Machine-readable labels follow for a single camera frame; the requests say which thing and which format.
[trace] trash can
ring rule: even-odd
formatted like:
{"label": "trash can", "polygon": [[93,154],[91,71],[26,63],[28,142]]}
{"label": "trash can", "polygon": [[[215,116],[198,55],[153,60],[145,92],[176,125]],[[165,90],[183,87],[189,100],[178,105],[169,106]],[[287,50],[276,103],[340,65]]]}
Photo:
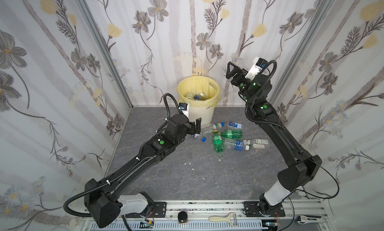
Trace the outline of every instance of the trash can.
{"label": "trash can", "polygon": [[[190,76],[178,84],[177,90],[179,92],[179,102],[188,104],[188,118],[190,121],[201,118],[202,125],[212,121],[215,107],[221,99],[220,87],[217,82],[206,76]],[[188,93],[195,96],[200,92],[204,93],[205,100],[203,101],[186,98]]]}

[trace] floral wallpaper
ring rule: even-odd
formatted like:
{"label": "floral wallpaper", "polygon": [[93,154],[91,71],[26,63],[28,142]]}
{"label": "floral wallpaper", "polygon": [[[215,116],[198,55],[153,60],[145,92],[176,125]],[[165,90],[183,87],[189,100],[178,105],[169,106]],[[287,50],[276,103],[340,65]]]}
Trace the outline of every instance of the floral wallpaper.
{"label": "floral wallpaper", "polygon": [[73,230],[62,205],[104,176],[129,109],[75,0],[0,12],[1,227]]}
{"label": "floral wallpaper", "polygon": [[242,106],[228,61],[277,59],[281,77],[322,0],[86,0],[134,105],[162,105],[190,75],[222,88],[219,105]]}
{"label": "floral wallpaper", "polygon": [[[336,0],[275,102],[340,184],[324,200],[338,231],[382,229],[383,50],[384,0]],[[329,197],[336,184],[320,170],[307,189]]]}

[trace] water bottle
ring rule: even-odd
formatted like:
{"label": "water bottle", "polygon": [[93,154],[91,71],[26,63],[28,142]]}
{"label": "water bottle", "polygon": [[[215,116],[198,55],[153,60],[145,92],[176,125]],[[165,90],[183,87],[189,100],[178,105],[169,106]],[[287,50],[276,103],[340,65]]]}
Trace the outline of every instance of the water bottle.
{"label": "water bottle", "polygon": [[195,134],[195,135],[192,135],[194,138],[198,138],[198,139],[201,139],[201,142],[205,142],[205,140],[207,140],[206,137],[203,137],[201,136],[200,134]]}
{"label": "water bottle", "polygon": [[217,130],[214,130],[213,141],[214,141],[215,151],[216,152],[223,152],[224,151],[223,139],[218,134]]}
{"label": "water bottle", "polygon": [[269,146],[268,140],[260,139],[260,138],[254,138],[252,140],[243,140],[244,145],[252,146],[253,148],[266,148]]}
{"label": "water bottle", "polygon": [[194,96],[194,99],[195,100],[203,100],[204,95],[205,95],[204,92],[200,92],[200,94],[196,94]]}
{"label": "water bottle", "polygon": [[245,150],[249,150],[249,146],[248,145],[244,145],[243,142],[236,141],[236,140],[231,139],[231,138],[226,138],[224,140],[224,146],[229,148],[229,149],[234,149],[234,150],[237,150],[237,151],[243,151],[244,148],[245,148]]}
{"label": "water bottle", "polygon": [[228,122],[228,127],[229,128],[234,128],[234,129],[241,129],[242,128],[241,123],[235,123],[235,122]]}
{"label": "water bottle", "polygon": [[217,130],[217,129],[222,128],[224,125],[225,125],[224,122],[215,123],[215,124],[210,123],[207,127],[202,128],[201,134],[203,134],[203,136],[206,136],[210,133],[213,133],[215,129]]}
{"label": "water bottle", "polygon": [[219,135],[225,138],[242,138],[241,130],[225,130],[223,132],[219,132]]}

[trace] gray tabletop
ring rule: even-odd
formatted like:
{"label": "gray tabletop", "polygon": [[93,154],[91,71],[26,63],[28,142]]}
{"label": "gray tabletop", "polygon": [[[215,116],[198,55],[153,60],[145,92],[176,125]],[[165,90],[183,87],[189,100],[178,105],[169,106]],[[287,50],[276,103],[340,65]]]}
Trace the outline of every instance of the gray tabletop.
{"label": "gray tabletop", "polygon": [[[174,113],[176,109],[171,108],[171,115]],[[155,135],[166,115],[165,107],[132,109],[109,174],[137,154],[141,144]],[[222,121],[242,123],[244,139],[270,140],[259,126],[247,120],[244,108],[216,108],[212,122]],[[123,194],[145,191],[154,200],[258,199],[286,167],[272,142],[267,149],[226,149],[216,153],[211,140],[203,143],[187,135],[172,154],[148,169]]]}

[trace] bottle in trash can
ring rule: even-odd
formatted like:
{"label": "bottle in trash can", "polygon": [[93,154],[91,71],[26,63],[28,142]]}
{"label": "bottle in trash can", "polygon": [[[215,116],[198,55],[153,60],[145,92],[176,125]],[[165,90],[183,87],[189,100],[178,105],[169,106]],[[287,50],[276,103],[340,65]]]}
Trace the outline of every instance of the bottle in trash can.
{"label": "bottle in trash can", "polygon": [[223,139],[218,134],[217,130],[214,130],[213,141],[214,141],[215,151],[216,152],[223,152],[224,151]]}
{"label": "bottle in trash can", "polygon": [[241,123],[236,123],[236,122],[228,122],[228,127],[229,128],[236,128],[236,129],[241,129],[242,128]]}
{"label": "bottle in trash can", "polygon": [[207,140],[207,138],[206,137],[203,137],[202,135],[200,135],[200,134],[195,134],[195,135],[192,135],[194,138],[196,138],[196,139],[201,139],[201,142],[205,142],[206,140]]}
{"label": "bottle in trash can", "polygon": [[269,146],[268,140],[254,138],[252,140],[243,140],[244,145],[252,146],[253,148],[267,148]]}
{"label": "bottle in trash can", "polygon": [[200,94],[196,94],[194,96],[194,99],[195,100],[203,100],[203,97],[204,97],[204,92],[200,92]]}
{"label": "bottle in trash can", "polygon": [[216,130],[217,130],[217,129],[220,129],[220,128],[222,128],[224,125],[225,125],[224,122],[221,122],[221,123],[215,123],[215,124],[210,123],[207,127],[202,128],[202,130],[201,130],[201,134],[203,134],[203,136],[204,136],[204,135],[213,133],[215,129],[216,129]]}
{"label": "bottle in trash can", "polygon": [[234,150],[237,150],[237,151],[243,151],[243,149],[249,150],[249,146],[248,145],[244,145],[243,142],[236,141],[236,140],[231,139],[231,138],[226,138],[224,140],[224,146],[229,148],[229,149],[234,149]]}
{"label": "bottle in trash can", "polygon": [[225,130],[223,132],[219,132],[218,134],[225,138],[242,138],[243,137],[241,130]]}

